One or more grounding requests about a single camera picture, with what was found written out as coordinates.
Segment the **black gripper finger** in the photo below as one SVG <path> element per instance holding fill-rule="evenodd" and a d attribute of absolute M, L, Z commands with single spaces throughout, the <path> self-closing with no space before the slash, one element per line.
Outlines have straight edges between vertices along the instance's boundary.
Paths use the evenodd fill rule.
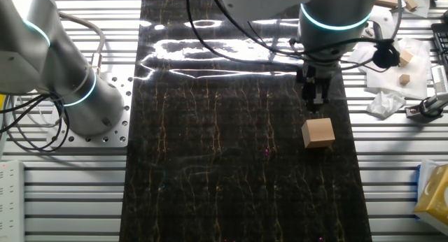
<path fill-rule="evenodd" d="M 327 104 L 328 90 L 329 88 L 324 86 L 304 86 L 303 99 L 307 110 L 315 113 L 321 109 L 322 105 Z"/>

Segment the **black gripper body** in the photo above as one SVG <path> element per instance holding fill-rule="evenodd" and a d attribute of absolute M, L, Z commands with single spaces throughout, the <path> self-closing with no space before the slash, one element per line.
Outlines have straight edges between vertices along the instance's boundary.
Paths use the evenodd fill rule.
<path fill-rule="evenodd" d="M 304 84 L 306 86 L 320 85 L 328 88 L 331 81 L 331 71 L 327 69 L 317 69 L 314 67 L 303 68 Z"/>

